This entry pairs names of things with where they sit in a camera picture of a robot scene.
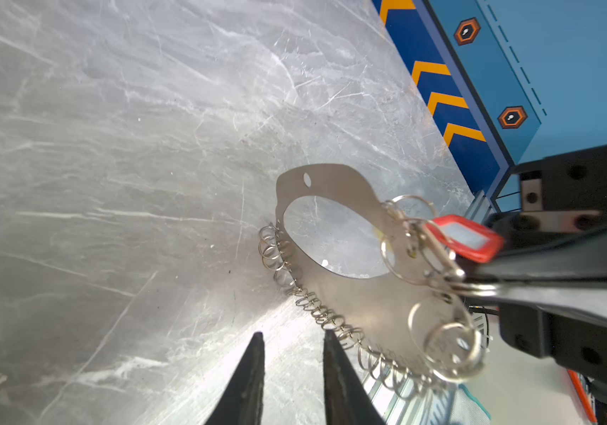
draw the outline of oval hole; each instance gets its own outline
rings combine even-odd
[[[336,274],[367,279],[388,273],[379,231],[333,200],[299,198],[284,212],[284,224],[301,250]]]

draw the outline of brown hexagon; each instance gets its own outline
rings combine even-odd
[[[457,44],[459,46],[463,46],[465,44],[473,43],[473,40],[480,33],[480,24],[476,18],[466,19],[465,21],[461,21],[459,27],[457,27],[457,32],[454,33],[454,39],[457,40]]]
[[[509,106],[497,119],[503,129],[517,129],[528,119],[528,113],[522,106]]]

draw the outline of blue panel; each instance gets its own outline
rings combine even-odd
[[[386,29],[410,73],[415,61],[443,63],[416,10],[389,10]]]
[[[431,92],[459,97],[462,96],[451,76],[434,74],[430,72],[422,72],[422,74],[419,76],[419,92],[422,94],[422,97],[426,102],[428,102]]]
[[[520,180],[518,174],[511,174],[509,179],[506,181],[504,188],[499,192],[499,196],[503,197],[505,194],[516,193],[520,191]]]
[[[486,142],[454,135],[449,144],[449,150],[452,151],[455,159],[465,158],[465,160],[457,160],[457,165],[469,184],[471,192],[487,191],[499,171],[499,164],[486,147]]]
[[[445,133],[445,129],[447,128],[448,123],[458,124],[464,127],[469,127],[469,129],[478,130],[478,125],[473,119],[473,115],[471,115],[471,112],[465,107],[445,105],[443,103],[440,103],[438,104],[438,107],[435,108],[433,120],[435,121],[435,125],[438,126],[438,130],[440,130],[441,134]],[[489,150],[487,144],[484,144],[483,147]]]
[[[497,198],[497,205],[502,212],[520,208],[520,193],[508,197]]]
[[[485,16],[475,0],[432,0],[430,3],[504,145],[513,160],[519,162],[540,122]],[[480,33],[473,43],[457,45],[454,33],[459,24],[474,17],[481,25]],[[497,120],[509,106],[523,106],[528,114],[528,119],[518,129],[502,129]]]

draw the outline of key tag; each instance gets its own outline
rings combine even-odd
[[[426,224],[442,244],[476,262],[489,262],[504,246],[504,238],[490,228],[461,216],[435,217],[439,228]]]

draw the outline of marble surface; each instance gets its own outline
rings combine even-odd
[[[0,0],[0,424],[203,423],[255,330],[263,423],[323,423],[322,331],[256,251],[321,162],[473,198],[369,0]]]

